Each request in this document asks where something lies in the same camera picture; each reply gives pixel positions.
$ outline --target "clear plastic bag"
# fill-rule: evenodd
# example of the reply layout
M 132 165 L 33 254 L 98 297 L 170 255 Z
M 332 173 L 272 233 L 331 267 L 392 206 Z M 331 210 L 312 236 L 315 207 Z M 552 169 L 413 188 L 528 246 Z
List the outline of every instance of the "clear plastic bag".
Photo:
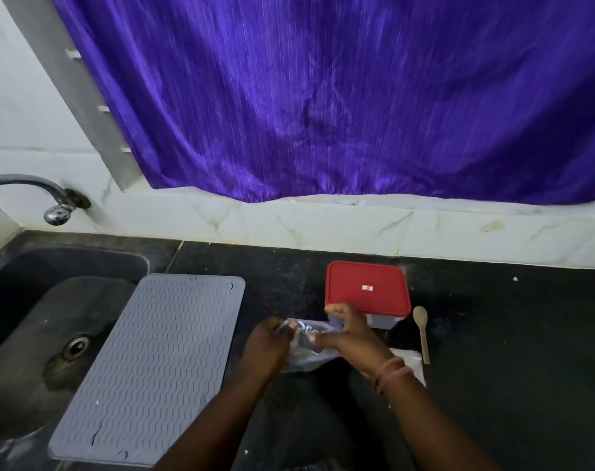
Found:
M 312 332 L 341 332 L 343 323 L 340 321 L 312 321 L 301 319 L 287 319 L 278 327 L 289 327 L 290 322 L 295 322 L 295 335 L 291 340 L 289 355 L 282 368 L 283 374 L 291 372 L 311 372 L 333 358 L 339 357 L 339 352 L 330 348 L 319 348 L 308 340 Z

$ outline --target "wooden spoon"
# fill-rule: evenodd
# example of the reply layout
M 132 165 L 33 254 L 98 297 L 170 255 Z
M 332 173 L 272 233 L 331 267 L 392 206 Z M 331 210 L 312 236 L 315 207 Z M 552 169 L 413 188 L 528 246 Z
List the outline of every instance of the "wooden spoon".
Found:
M 428 313 L 426 309 L 421 306 L 417 306 L 413 309 L 413 320 L 419 327 L 419 335 L 422 339 L 422 358 L 424 364 L 430 364 L 430 357 L 428 355 L 428 342 L 426 340 L 426 324 L 428 322 Z

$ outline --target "hand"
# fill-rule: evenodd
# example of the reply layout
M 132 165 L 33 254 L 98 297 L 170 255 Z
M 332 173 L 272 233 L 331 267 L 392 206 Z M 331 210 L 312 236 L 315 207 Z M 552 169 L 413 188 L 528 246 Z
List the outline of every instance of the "hand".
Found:
M 372 378 L 394 356 L 367 325 L 367 317 L 349 304 L 328 304 L 325 312 L 339 316 L 344 322 L 343 332 L 310 334 L 312 343 L 338 350 L 350 365 L 368 378 Z
M 277 333 L 275 330 L 283 322 L 279 317 L 269 316 L 254 328 L 239 365 L 241 374 L 266 384 L 280 372 L 295 334 L 293 326 Z

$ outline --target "sink drain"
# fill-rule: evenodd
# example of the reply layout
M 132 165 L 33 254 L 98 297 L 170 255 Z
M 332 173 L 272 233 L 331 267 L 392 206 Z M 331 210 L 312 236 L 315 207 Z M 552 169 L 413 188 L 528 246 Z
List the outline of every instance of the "sink drain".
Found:
M 68 361 L 75 360 L 76 358 L 81 357 L 85 351 L 88 350 L 89 345 L 90 338 L 88 335 L 82 334 L 73 337 L 64 345 L 64 348 L 62 349 L 62 358 Z

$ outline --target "faucet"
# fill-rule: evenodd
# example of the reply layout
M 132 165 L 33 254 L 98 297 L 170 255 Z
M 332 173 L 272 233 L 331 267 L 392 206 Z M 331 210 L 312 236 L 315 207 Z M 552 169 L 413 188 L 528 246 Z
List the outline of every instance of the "faucet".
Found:
M 76 208 L 86 209 L 90 207 L 90 200 L 83 193 L 70 188 L 62 188 L 57 183 L 53 183 L 45 178 L 13 173 L 0 175 L 0 185 L 11 183 L 39 186 L 51 194 L 51 197 L 58 204 L 51 206 L 44 212 L 44 221 L 53 226 L 63 225 L 66 221 L 70 220 L 71 213 Z

